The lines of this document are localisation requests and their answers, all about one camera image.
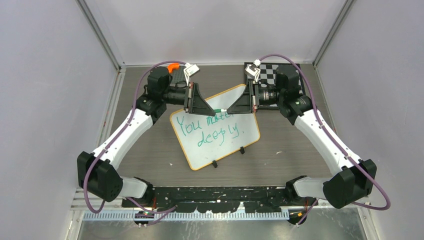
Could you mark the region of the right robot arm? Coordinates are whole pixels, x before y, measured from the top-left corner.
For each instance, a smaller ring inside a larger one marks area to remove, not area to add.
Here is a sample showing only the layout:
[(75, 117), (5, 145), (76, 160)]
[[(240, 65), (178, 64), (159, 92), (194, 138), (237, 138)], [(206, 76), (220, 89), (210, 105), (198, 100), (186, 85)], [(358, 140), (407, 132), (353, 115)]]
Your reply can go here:
[(252, 114), (258, 106), (277, 105), (280, 114), (300, 130), (326, 162), (331, 178), (312, 178), (305, 175), (286, 182), (284, 195), (291, 205), (305, 198), (323, 199), (341, 209), (364, 197), (373, 189), (369, 178), (377, 172), (371, 160), (362, 160), (349, 150), (330, 128), (312, 100), (301, 92), (300, 74), (295, 67), (280, 64), (267, 80), (247, 81), (241, 96), (227, 109), (230, 115)]

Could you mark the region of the green whiteboard marker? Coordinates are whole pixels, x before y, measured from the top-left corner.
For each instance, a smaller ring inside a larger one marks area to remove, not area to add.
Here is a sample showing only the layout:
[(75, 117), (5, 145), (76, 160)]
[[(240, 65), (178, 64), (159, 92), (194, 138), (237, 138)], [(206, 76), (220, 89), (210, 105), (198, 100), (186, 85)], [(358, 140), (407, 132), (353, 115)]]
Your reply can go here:
[(227, 112), (227, 109), (219, 108), (219, 109), (214, 109), (213, 111), (215, 113), (225, 113), (225, 112)]

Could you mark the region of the yellow framed whiteboard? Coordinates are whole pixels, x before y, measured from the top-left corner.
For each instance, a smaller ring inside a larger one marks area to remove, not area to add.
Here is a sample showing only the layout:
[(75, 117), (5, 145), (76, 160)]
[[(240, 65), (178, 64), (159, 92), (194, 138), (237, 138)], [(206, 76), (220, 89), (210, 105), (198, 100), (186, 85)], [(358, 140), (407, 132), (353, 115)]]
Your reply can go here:
[[(213, 109), (227, 109), (243, 93), (245, 84), (231, 87), (206, 99)], [(204, 116), (186, 113), (183, 109), (169, 117), (191, 170), (197, 171), (256, 143), (260, 130), (256, 116), (216, 113)]]

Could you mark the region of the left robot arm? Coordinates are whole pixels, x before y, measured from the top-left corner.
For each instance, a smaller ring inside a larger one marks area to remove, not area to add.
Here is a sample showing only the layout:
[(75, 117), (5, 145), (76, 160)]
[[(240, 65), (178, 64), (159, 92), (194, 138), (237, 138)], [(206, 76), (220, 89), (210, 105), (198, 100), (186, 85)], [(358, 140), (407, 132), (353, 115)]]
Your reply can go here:
[(79, 186), (88, 209), (99, 213), (90, 203), (89, 195), (105, 203), (123, 197), (135, 205), (148, 207), (154, 200), (153, 185), (139, 177), (123, 177), (118, 168), (136, 141), (163, 115), (167, 105), (179, 105), (186, 113), (213, 117), (216, 112), (201, 96), (199, 85), (190, 78), (199, 72), (196, 64), (162, 62), (147, 70), (143, 93), (134, 94), (131, 109), (109, 138), (96, 149), (83, 151), (77, 157)]

